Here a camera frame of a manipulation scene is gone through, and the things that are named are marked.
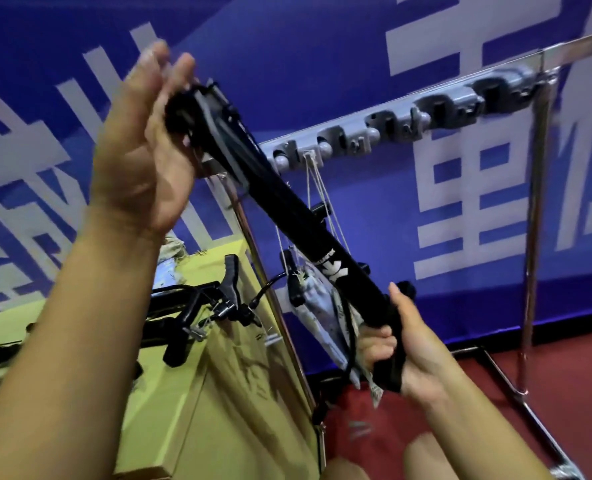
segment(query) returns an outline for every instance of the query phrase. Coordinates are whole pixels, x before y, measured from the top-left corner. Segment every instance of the red carpet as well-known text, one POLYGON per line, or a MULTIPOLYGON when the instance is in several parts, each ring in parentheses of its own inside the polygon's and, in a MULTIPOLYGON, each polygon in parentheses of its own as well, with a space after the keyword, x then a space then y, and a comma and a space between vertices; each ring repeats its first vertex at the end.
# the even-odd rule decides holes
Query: red carpet
MULTIPOLYGON (((494 358, 509 377, 515 376, 515 352, 494 358)), ((551 465, 552 461, 489 373, 473 359, 461 364, 533 450, 551 465)), ((532 409, 588 480, 592 480, 592 334, 535 347, 530 371, 532 409)), ((339 407, 330 411, 325 423, 327 458, 342 456, 353 461, 364 468, 371 480, 403 479, 405 446, 428 431, 422 413, 406 399, 386 394, 378 410, 373 410, 369 392, 353 388, 345 390, 339 407), (352 439, 349 421, 370 423, 371 433, 352 439)))

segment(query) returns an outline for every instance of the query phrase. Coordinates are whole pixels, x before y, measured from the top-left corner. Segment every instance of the chrome metal pole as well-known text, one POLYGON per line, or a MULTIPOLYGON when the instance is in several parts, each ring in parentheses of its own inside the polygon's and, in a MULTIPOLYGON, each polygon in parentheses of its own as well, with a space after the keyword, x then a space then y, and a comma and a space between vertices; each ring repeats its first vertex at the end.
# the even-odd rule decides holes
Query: chrome metal pole
MULTIPOLYGON (((219 174, 219 180, 225 187, 229 200, 231 201, 234 213, 236 214, 238 225, 240 225, 240 230, 243 232, 245 241, 247 241, 247 246, 249 247, 252 263, 254 264, 254 269, 256 270, 256 273, 258 273, 258 276, 260 277, 261 281, 263 283, 266 283, 268 281, 267 272, 265 271, 265 266, 263 266, 263 262, 260 259, 260 252, 258 251, 258 246, 256 245, 254 234, 252 233, 251 227, 249 226, 249 222, 247 221, 247 216, 245 215, 243 206, 238 198, 238 193, 236 192, 234 182, 227 175, 224 174, 219 174)), ((269 301, 269 306, 276 319, 278 330, 281 332, 281 336, 283 337, 283 340, 287 347, 287 352, 290 355, 290 359, 292 360, 293 365, 296 367, 296 375, 298 376, 298 382, 300 383, 300 387, 302 387, 302 390, 304 391, 305 397, 307 399, 307 414, 309 415, 309 417, 311 417, 314 409, 316 408, 316 401, 314 400, 314 395, 311 392, 311 389, 309 388, 309 383, 307 382, 307 378, 305 377, 305 371, 302 368, 300 359, 296 354, 296 349, 294 347, 290 332, 287 329, 287 325, 283 317, 283 312, 281 310, 278 297, 276 296, 276 292, 272 288, 269 288, 267 290, 265 296, 269 301)))
POLYGON ((527 212, 527 245, 525 250, 524 316, 516 392, 527 395, 528 361, 531 355, 534 319, 536 317, 536 290, 542 209, 547 176, 547 149, 552 104, 556 97, 557 70, 538 89, 533 102, 534 126, 531 140, 531 172, 529 179, 529 210, 527 212))

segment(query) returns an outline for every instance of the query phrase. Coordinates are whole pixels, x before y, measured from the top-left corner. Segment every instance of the yellow wooden box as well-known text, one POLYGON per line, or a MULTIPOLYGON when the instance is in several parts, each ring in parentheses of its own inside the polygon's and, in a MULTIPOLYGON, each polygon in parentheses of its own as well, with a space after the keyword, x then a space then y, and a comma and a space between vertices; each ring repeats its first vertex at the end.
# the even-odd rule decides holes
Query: yellow wooden box
MULTIPOLYGON (((185 258, 187 284, 222 279, 224 257, 240 258, 239 291, 249 301, 260 284, 236 241, 185 258)), ((21 340, 43 302, 0 313, 0 343, 21 340)), ((278 331, 267 299, 257 309, 278 331)), ((142 349, 144 373, 127 405, 116 475, 125 479, 317 479, 317 438, 284 342, 265 347, 260 329, 212 326, 187 362, 167 367, 164 347, 142 349)), ((0 376, 5 369, 0 369, 0 376)))

